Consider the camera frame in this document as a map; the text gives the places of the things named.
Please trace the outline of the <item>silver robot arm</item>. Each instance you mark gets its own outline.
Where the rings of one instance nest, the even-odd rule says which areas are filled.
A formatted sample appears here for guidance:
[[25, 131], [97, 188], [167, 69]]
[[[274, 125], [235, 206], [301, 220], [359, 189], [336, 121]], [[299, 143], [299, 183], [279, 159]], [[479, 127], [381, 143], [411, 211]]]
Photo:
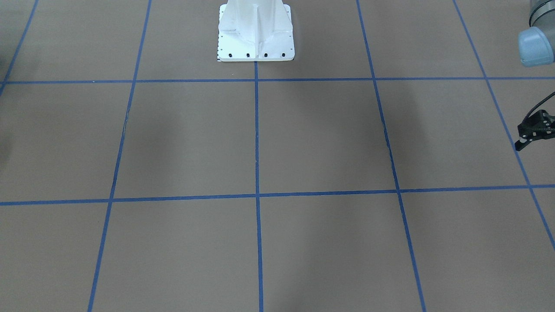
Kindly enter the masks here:
[[[555, 61], [555, 2], [531, 0], [529, 6], [529, 28], [519, 34], [521, 64], [527, 68], [552, 65]], [[554, 116], [540, 109], [553, 97], [554, 93], [547, 95], [525, 115], [517, 127], [519, 138], [515, 150], [521, 151], [537, 140], [554, 138]]]

